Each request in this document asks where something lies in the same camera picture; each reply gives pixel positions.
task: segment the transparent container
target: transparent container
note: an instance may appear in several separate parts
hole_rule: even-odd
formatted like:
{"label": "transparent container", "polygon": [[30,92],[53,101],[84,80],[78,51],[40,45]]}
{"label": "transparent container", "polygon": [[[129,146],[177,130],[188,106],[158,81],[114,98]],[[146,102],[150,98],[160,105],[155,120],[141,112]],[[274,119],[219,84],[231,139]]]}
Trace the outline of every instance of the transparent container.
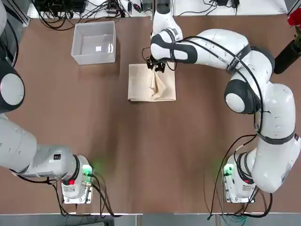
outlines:
{"label": "transparent container", "polygon": [[115,62],[116,30],[114,21],[76,24],[71,56],[79,65]]}

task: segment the brown table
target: brown table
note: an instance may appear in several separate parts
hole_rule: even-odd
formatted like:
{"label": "brown table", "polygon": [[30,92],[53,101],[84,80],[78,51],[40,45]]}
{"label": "brown table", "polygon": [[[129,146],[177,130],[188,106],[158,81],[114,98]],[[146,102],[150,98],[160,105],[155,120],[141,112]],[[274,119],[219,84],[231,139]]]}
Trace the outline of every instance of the brown table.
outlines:
{"label": "brown table", "polygon": [[[252,45],[276,56],[293,38],[286,16],[198,16],[176,18],[184,36],[210,28],[245,35]],[[68,145],[86,156],[108,187],[116,213],[207,213],[220,161],[232,142],[253,132],[253,118],[229,110],[223,93],[229,75],[202,65],[179,64],[177,101],[127,101],[128,65],[143,63],[150,44],[150,18],[116,20],[114,64],[79,66],[71,57],[73,30],[56,32],[33,20],[24,30],[16,65],[25,86],[23,105],[8,117],[40,144]],[[301,103],[301,65],[296,62],[273,82],[288,85]],[[296,106],[301,130],[301,104]],[[253,149],[256,143],[247,150]],[[272,212],[301,212],[301,160],[275,192]],[[53,188],[30,184],[0,169],[0,214],[59,213]],[[99,212],[92,205],[79,212]],[[263,212],[260,195],[249,211]],[[238,205],[227,205],[235,211]],[[221,212],[215,202],[214,212]]]}

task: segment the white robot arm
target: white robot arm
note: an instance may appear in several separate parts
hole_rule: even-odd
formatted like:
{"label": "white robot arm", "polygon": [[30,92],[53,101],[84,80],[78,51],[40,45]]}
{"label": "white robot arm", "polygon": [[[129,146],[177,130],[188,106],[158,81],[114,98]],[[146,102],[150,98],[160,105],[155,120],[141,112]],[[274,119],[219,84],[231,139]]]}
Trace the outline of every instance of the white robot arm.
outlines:
{"label": "white robot arm", "polygon": [[[165,61],[173,61],[209,65],[232,74],[224,93],[227,106],[236,113],[256,112],[257,119],[263,115],[262,125],[259,126],[260,120],[256,125],[261,127],[257,130],[257,148],[236,154],[236,160],[232,155],[224,168],[224,172],[227,169],[224,174],[227,201],[248,202],[255,185],[265,192],[275,192],[299,156],[301,139],[295,133],[292,91],[269,81],[275,64],[271,54],[250,47],[243,35],[222,29],[203,31],[183,39],[169,8],[163,5],[158,5],[154,16],[150,50],[147,65],[156,67],[156,71],[164,71]],[[251,70],[258,86],[243,64]]]}
{"label": "white robot arm", "polygon": [[[0,0],[0,35],[7,14]],[[11,122],[4,113],[17,109],[24,100],[20,75],[0,55],[0,166],[25,177],[52,177],[62,182],[67,203],[90,203],[92,168],[83,156],[66,146],[38,145],[34,135]]]}

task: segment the green light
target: green light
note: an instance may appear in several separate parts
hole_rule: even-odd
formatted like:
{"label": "green light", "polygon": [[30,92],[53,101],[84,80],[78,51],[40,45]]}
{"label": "green light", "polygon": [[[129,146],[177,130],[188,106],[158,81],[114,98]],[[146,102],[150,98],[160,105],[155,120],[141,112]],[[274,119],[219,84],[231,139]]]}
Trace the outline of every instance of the green light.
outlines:
{"label": "green light", "polygon": [[234,165],[233,164],[226,164],[224,166],[224,174],[225,174],[225,176],[232,175],[232,170],[233,169],[234,169]]}
{"label": "green light", "polygon": [[90,165],[83,165],[83,174],[92,174],[92,167]]}

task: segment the black cable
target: black cable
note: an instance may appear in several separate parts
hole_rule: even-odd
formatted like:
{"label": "black cable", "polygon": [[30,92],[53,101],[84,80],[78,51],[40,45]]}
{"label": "black cable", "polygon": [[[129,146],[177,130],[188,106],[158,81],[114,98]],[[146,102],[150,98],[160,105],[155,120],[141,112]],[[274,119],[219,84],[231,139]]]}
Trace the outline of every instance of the black cable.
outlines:
{"label": "black cable", "polygon": [[[95,175],[93,175],[93,177],[94,178],[96,178],[96,181],[97,181],[97,185],[98,185],[98,187],[99,187],[99,191],[100,191],[100,183],[99,183],[99,180],[98,180],[98,178],[95,176]],[[99,199],[100,199],[100,218],[103,218],[102,217],[102,213],[103,213],[103,209],[102,209],[102,198],[101,198],[101,196],[99,195]]]}
{"label": "black cable", "polygon": [[242,138],[244,138],[244,137],[253,137],[253,136],[255,136],[255,135],[243,135],[243,136],[240,136],[239,138],[237,138],[237,139],[234,141],[234,143],[230,146],[230,148],[227,150],[227,152],[226,152],[224,158],[222,159],[221,165],[220,165],[220,167],[219,167],[219,170],[218,170],[218,173],[217,173],[217,176],[216,176],[215,184],[214,184],[214,191],[213,191],[213,196],[212,196],[211,210],[210,210],[210,215],[209,215],[209,217],[207,218],[207,220],[210,220],[210,218],[213,216],[212,211],[213,211],[213,203],[214,203],[214,197],[215,197],[215,191],[216,191],[217,181],[218,181],[218,177],[219,177],[219,175],[220,175],[221,169],[222,169],[222,165],[223,165],[223,163],[224,163],[224,161],[225,161],[225,159],[226,159],[228,153],[230,152],[230,150],[231,150],[232,147],[236,144],[237,141],[239,141],[240,139],[242,139]]}
{"label": "black cable", "polygon": [[208,13],[206,13],[206,16],[209,15],[209,13],[211,13],[212,11],[216,10],[216,8],[217,8],[217,5],[215,6],[214,9],[212,9],[211,11],[209,11]]}
{"label": "black cable", "polygon": [[13,2],[13,4],[17,7],[17,9],[22,13],[22,15],[24,16],[25,19],[27,19],[27,15],[25,15],[25,13],[20,9],[20,7],[16,4],[16,2],[14,0],[11,0]]}
{"label": "black cable", "polygon": [[7,5],[5,5],[3,3],[3,6],[5,8],[5,10],[11,15],[13,16],[16,20],[18,20],[20,23],[24,23],[24,21],[20,18],[20,16],[17,15],[17,13],[15,13],[10,7],[8,7]]}
{"label": "black cable", "polygon": [[[95,175],[93,175],[93,177],[94,177],[95,180],[97,181],[97,184],[100,184],[98,178],[97,178]],[[95,190],[99,193],[100,198],[103,200],[104,205],[105,205],[107,211],[109,212],[109,214],[110,214],[112,217],[114,217],[114,218],[119,218],[119,217],[121,217],[121,215],[115,215],[115,214],[113,213],[113,211],[112,211],[110,205],[109,205],[109,204],[107,203],[107,201],[106,201],[106,198],[103,196],[103,193],[100,191],[100,186],[99,186],[99,188],[98,188],[96,185],[92,184],[92,187],[95,188]]]}
{"label": "black cable", "polygon": [[272,208],[272,204],[273,204],[273,194],[270,193],[269,194],[269,206],[268,206],[267,210],[263,214],[261,214],[261,215],[253,215],[253,214],[248,214],[248,213],[242,213],[240,216],[246,216],[246,217],[250,217],[250,218],[263,218],[266,215],[268,215],[268,213],[270,212],[270,210]]}
{"label": "black cable", "polygon": [[10,3],[9,0],[7,0],[11,8],[13,8],[14,12],[18,15],[18,17],[22,20],[22,23],[25,23],[24,19],[21,17],[21,15],[18,13],[18,11],[15,9],[15,7]]}
{"label": "black cable", "polygon": [[52,180],[47,179],[47,180],[42,180],[42,181],[36,181],[36,180],[30,180],[30,179],[27,179],[27,178],[22,177],[21,175],[18,175],[18,174],[17,174],[17,176],[18,176],[20,179],[22,179],[22,180],[25,180],[25,181],[30,182],[30,183],[35,183],[35,184],[50,184],[49,182],[51,182],[51,181],[56,181],[56,180],[54,180],[54,179],[52,179]]}
{"label": "black cable", "polygon": [[8,34],[6,33],[6,30],[3,30],[3,33],[5,35],[5,42],[6,42],[6,46],[8,46]]}
{"label": "black cable", "polygon": [[208,9],[206,9],[206,10],[204,10],[204,11],[200,11],[200,12],[186,11],[186,12],[182,12],[179,16],[183,15],[184,13],[205,13],[205,12],[207,12],[208,10],[210,10],[212,6],[213,6],[213,3],[210,5],[210,7],[209,7]]}
{"label": "black cable", "polygon": [[16,42],[16,57],[15,57],[15,59],[14,59],[13,65],[12,65],[12,67],[15,67],[16,62],[17,62],[18,57],[19,57],[19,42],[18,42],[18,38],[17,38],[16,32],[15,32],[13,26],[11,25],[10,21],[7,20],[7,23],[8,23],[8,25],[9,25],[9,27],[10,27],[10,29],[11,29],[13,35],[14,35],[15,42]]}
{"label": "black cable", "polygon": [[171,0],[171,2],[172,2],[172,5],[173,5],[173,13],[174,13],[174,0]]}

